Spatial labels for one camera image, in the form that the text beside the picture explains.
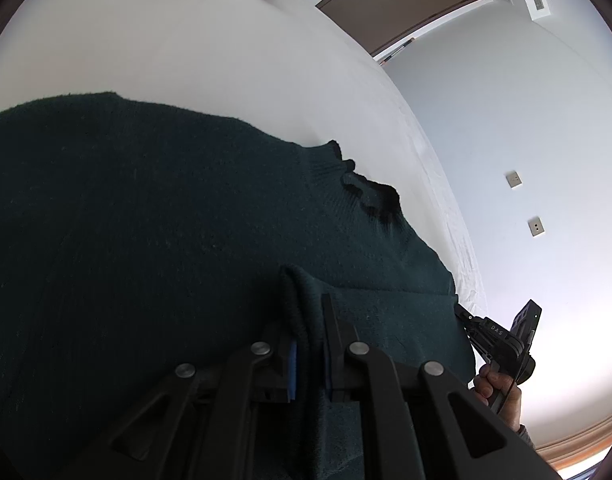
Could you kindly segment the person's right hand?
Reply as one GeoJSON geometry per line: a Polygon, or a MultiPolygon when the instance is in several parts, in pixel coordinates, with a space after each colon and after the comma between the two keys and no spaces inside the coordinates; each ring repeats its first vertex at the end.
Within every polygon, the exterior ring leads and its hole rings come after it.
{"type": "Polygon", "coordinates": [[[510,376],[497,372],[486,364],[474,377],[471,392],[485,405],[488,405],[492,396],[497,393],[497,399],[502,401],[498,416],[512,431],[520,431],[522,391],[510,376]]]}

